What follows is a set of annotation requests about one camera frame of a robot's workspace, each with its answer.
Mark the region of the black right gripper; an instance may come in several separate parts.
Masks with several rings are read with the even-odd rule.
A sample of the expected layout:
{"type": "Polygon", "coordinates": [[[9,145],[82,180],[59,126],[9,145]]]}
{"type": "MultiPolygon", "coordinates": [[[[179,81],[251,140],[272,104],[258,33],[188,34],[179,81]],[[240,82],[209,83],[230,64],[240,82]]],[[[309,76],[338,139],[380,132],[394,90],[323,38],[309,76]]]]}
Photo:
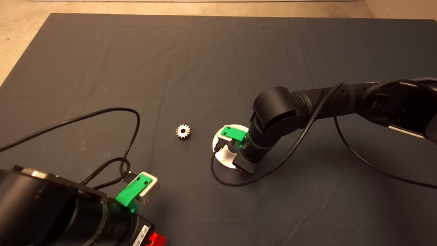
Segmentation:
{"type": "Polygon", "coordinates": [[[240,150],[233,160],[233,165],[241,173],[253,174],[261,161],[259,154],[259,152],[240,150]]]}

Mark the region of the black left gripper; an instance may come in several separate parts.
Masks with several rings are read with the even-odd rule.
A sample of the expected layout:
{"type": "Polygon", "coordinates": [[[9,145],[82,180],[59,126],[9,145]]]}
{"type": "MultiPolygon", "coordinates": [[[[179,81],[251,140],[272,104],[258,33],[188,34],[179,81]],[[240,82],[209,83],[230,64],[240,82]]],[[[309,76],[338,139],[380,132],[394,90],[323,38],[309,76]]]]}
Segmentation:
{"type": "Polygon", "coordinates": [[[167,237],[154,232],[155,225],[147,219],[135,219],[131,229],[131,246],[165,246],[167,237]]]}

